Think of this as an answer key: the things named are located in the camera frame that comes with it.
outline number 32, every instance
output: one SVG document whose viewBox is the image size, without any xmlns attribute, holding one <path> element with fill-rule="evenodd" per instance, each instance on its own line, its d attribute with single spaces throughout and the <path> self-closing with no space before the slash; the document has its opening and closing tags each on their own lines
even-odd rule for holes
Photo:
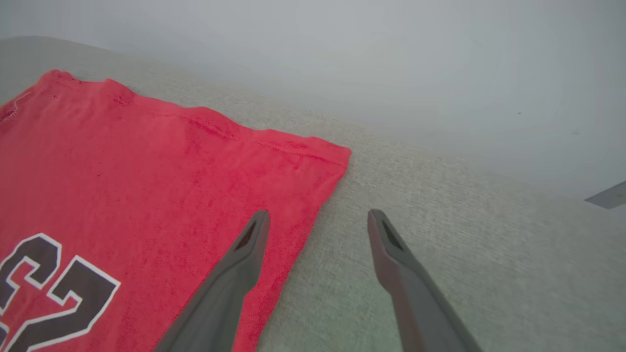
<svg viewBox="0 0 626 352">
<path fill-rule="evenodd" d="M 24 280 L 42 289 L 54 276 L 61 262 L 61 244 L 45 234 L 22 240 L 0 264 L 0 316 L 6 312 L 19 285 L 11 276 L 22 263 L 33 267 Z M 30 352 L 84 335 L 91 330 L 113 299 L 120 282 L 80 256 L 74 256 L 61 276 L 50 287 L 47 297 L 64 306 L 72 297 L 76 306 L 24 322 L 11 338 L 5 352 Z M 0 323 L 0 351 L 9 327 Z"/>
</svg>

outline beige fabric surface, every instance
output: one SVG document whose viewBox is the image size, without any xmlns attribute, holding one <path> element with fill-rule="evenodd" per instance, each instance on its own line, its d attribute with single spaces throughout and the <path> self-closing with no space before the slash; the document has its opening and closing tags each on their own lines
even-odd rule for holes
<svg viewBox="0 0 626 352">
<path fill-rule="evenodd" d="M 401 351 L 391 298 L 372 266 L 372 207 L 387 213 L 485 351 L 626 351 L 626 231 L 602 209 L 320 113 L 58 39 L 0 41 L 0 100 L 53 68 L 352 149 L 260 351 Z"/>
</svg>

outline white outline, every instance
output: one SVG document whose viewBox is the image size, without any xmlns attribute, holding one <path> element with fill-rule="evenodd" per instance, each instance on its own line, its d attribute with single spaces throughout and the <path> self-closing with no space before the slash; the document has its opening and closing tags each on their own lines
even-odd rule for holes
<svg viewBox="0 0 626 352">
<path fill-rule="evenodd" d="M 6 324 L 4 324 L 2 321 L 0 321 L 0 328 L 2 330 L 4 330 L 4 332 L 6 333 L 6 336 L 4 337 L 4 340 L 2 342 L 0 342 L 0 351 L 2 351 L 2 346 L 4 346 L 4 343 L 6 342 L 6 339 L 9 337 L 9 327 L 6 326 Z"/>
<path fill-rule="evenodd" d="M 11 280 L 11 277 L 13 276 L 13 274 L 15 273 L 16 270 L 18 270 L 18 268 L 23 264 L 23 263 L 28 263 L 30 266 L 33 267 L 33 270 L 31 270 L 26 276 L 24 276 L 24 280 L 26 282 L 28 282 L 29 284 L 33 285 L 34 287 L 36 287 L 37 289 L 42 289 L 49 281 L 50 279 L 52 279 L 54 277 L 54 274 L 56 274 L 56 271 L 59 269 L 59 266 L 61 266 L 61 250 L 62 250 L 62 245 L 59 242 L 56 242 L 54 239 L 52 239 L 50 236 L 44 234 L 43 232 L 40 232 L 36 235 L 33 235 L 31 237 L 25 238 L 21 241 L 19 241 L 19 243 L 15 246 L 15 248 L 13 249 L 13 251 L 11 252 L 11 254 L 9 254 L 8 256 L 6 256 L 4 258 L 4 260 L 2 261 L 2 263 L 0 263 L 0 268 L 2 268 L 4 266 L 4 263 L 6 263 L 6 261 L 9 260 L 9 258 L 11 258 L 12 256 L 15 255 L 15 253 L 17 253 L 18 248 L 23 245 L 25 242 L 30 241 L 31 239 L 35 239 L 37 237 L 40 237 L 42 239 L 44 239 L 45 241 L 49 242 L 50 244 L 52 244 L 53 246 L 56 247 L 56 267 L 54 270 L 52 270 L 52 272 L 50 273 L 50 275 L 48 276 L 48 278 L 46 278 L 46 280 L 43 283 L 38 283 L 37 281 L 35 281 L 31 276 L 34 274 L 35 271 L 37 271 L 37 269 L 39 269 L 40 264 L 36 261 L 34 261 L 32 258 L 30 258 L 29 256 L 24 256 L 19 262 L 18 264 L 13 268 L 13 270 L 11 270 L 11 272 L 9 273 L 9 275 L 6 277 L 6 283 L 9 284 L 9 286 L 11 286 L 14 291 L 11 294 L 11 296 L 9 297 L 9 299 L 6 301 L 6 305 L 4 308 L 0 307 L 0 316 L 4 314 L 4 312 L 9 309 L 9 305 L 11 305 L 11 300 L 13 299 L 13 297 L 15 297 L 15 294 L 18 293 L 19 290 L 19 285 L 16 284 L 13 280 Z"/>
<path fill-rule="evenodd" d="M 100 318 L 102 313 L 104 313 L 104 311 L 106 310 L 106 307 L 108 307 L 109 303 L 111 303 L 111 300 L 113 299 L 113 296 L 115 296 L 115 292 L 117 292 L 118 288 L 120 288 L 121 282 L 117 281 L 116 279 L 113 279 L 109 274 L 107 274 L 104 271 L 98 269 L 96 266 L 94 266 L 92 263 L 84 260 L 82 257 L 74 256 L 74 258 L 72 258 L 71 262 L 69 262 L 68 266 L 65 267 L 65 270 L 63 271 L 61 276 L 59 276 L 59 278 L 56 280 L 56 282 L 52 285 L 52 287 L 50 288 L 50 290 L 48 291 L 46 296 L 49 297 L 50 299 L 52 299 L 54 302 L 57 302 L 60 306 L 64 306 L 65 303 L 68 301 L 68 299 L 70 297 L 72 297 L 76 301 L 76 306 L 74 308 L 68 309 L 66 311 L 62 311 L 62 312 L 58 312 L 58 313 L 54 313 L 54 314 L 50 314 L 50 315 L 46 315 L 46 316 L 41 316 L 39 318 L 34 318 L 34 319 L 30 319 L 30 320 L 25 321 L 24 324 L 22 324 L 22 326 L 18 330 L 18 332 L 15 333 L 15 335 L 13 335 L 13 338 L 11 339 L 11 342 L 9 342 L 9 344 L 6 346 L 5 352 L 7 352 L 7 351 L 9 351 L 11 349 L 11 346 L 13 346 L 15 341 L 18 339 L 19 335 L 21 335 L 22 331 L 24 331 L 24 329 L 26 329 L 26 327 L 29 326 L 30 324 L 38 323 L 40 321 L 44 321 L 44 320 L 48 320 L 48 319 L 58 318 L 60 316 L 70 315 L 70 314 L 73 314 L 73 313 L 76 312 L 76 310 L 78 309 L 78 306 L 80 306 L 80 304 L 83 302 L 83 298 L 81 296 L 77 295 L 72 290 L 69 290 L 69 292 L 65 295 L 64 298 L 61 298 L 59 296 L 55 296 L 53 294 L 53 291 L 56 288 L 56 286 L 61 282 L 61 280 L 63 280 L 63 278 L 65 277 L 65 274 L 68 273 L 69 269 L 71 268 L 71 266 L 76 261 L 80 262 L 82 265 L 88 267 L 89 269 L 91 269 L 96 274 L 100 275 L 101 277 L 103 277 L 107 281 L 109 281 L 110 283 L 114 284 L 115 287 L 111 291 L 111 296 L 109 296 L 109 299 L 106 300 L 105 304 L 102 306 L 100 311 L 98 311 L 98 314 L 96 314 L 93 317 L 93 319 L 91 319 L 91 321 L 89 322 L 89 325 L 87 325 L 87 328 L 79 330 L 79 331 L 77 331 L 75 333 L 71 333 L 69 335 L 62 336 L 60 338 L 51 339 L 51 340 L 48 340 L 48 341 L 44 341 L 42 343 L 34 344 L 34 345 L 28 347 L 27 352 L 31 352 L 31 351 L 34 351 L 36 349 L 40 349 L 42 347 L 50 346 L 52 344 L 56 344 L 56 343 L 59 343 L 59 342 L 67 341 L 69 339 L 73 339 L 75 337 L 82 336 L 82 335 L 84 335 L 86 333 L 89 333 L 91 331 L 91 327 L 96 323 L 98 318 Z"/>
</svg>

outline white wall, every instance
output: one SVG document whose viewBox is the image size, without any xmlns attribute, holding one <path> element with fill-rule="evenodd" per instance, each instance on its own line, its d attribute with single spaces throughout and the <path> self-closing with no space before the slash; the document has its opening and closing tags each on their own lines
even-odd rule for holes
<svg viewBox="0 0 626 352">
<path fill-rule="evenodd" d="M 0 38 L 20 35 L 177 63 L 576 199 L 626 180 L 623 0 L 3 0 Z"/>
</svg>

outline red t-shirt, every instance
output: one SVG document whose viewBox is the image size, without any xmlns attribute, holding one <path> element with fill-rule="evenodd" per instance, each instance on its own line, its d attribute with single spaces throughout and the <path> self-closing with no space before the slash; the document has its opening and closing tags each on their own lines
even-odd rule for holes
<svg viewBox="0 0 626 352">
<path fill-rule="evenodd" d="M 0 108 L 0 349 L 150 351 L 252 214 L 253 351 L 350 150 L 50 71 Z"/>
</svg>

